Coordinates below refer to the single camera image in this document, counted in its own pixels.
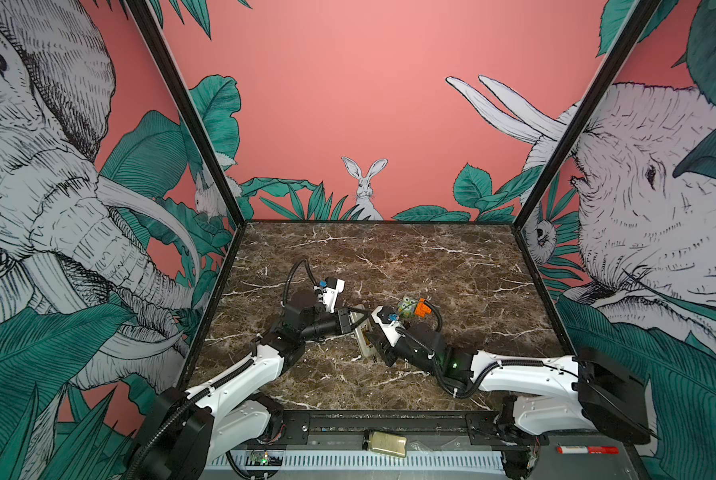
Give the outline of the grey remote control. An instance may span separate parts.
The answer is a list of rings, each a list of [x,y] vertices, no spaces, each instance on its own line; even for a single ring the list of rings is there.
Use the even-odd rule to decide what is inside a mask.
[[[370,317],[360,312],[351,313],[351,322],[355,327],[353,330],[361,356],[366,360],[377,361],[377,351],[368,338],[370,331]]]

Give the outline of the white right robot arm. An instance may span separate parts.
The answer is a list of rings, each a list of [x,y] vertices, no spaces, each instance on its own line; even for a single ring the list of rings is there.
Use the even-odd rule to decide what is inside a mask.
[[[595,430],[622,443],[645,445],[656,434],[649,424],[646,384],[605,353],[585,347],[560,357],[515,357],[458,348],[427,325],[374,324],[369,343],[389,366],[405,360],[430,374],[455,400],[502,392],[494,424],[501,435],[540,436]]]

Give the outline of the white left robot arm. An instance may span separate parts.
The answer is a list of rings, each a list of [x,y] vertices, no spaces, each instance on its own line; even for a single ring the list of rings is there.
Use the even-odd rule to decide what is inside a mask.
[[[214,378],[155,401],[126,459],[126,479],[198,479],[206,466],[249,440],[276,439],[281,406],[261,388],[281,377],[309,341],[350,334],[368,310],[336,308],[327,295],[299,290],[242,360]]]

